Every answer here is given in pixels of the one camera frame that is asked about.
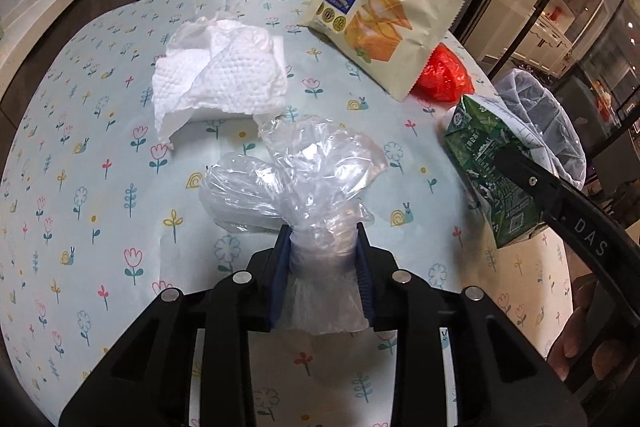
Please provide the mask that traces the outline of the person right hand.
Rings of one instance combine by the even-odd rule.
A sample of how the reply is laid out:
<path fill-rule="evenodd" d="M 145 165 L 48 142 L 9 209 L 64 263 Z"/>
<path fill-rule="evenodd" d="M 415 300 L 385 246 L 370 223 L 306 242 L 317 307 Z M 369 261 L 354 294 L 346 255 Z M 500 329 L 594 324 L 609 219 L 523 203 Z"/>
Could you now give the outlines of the person right hand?
<path fill-rule="evenodd" d="M 597 279 L 583 275 L 574 280 L 574 312 L 567 320 L 562 333 L 556 338 L 548 354 L 548 363 L 561 381 L 567 379 L 586 335 L 586 316 L 591 306 Z M 617 339 L 606 340 L 594 351 L 592 369 L 598 381 L 603 381 L 623 361 L 624 349 Z"/>

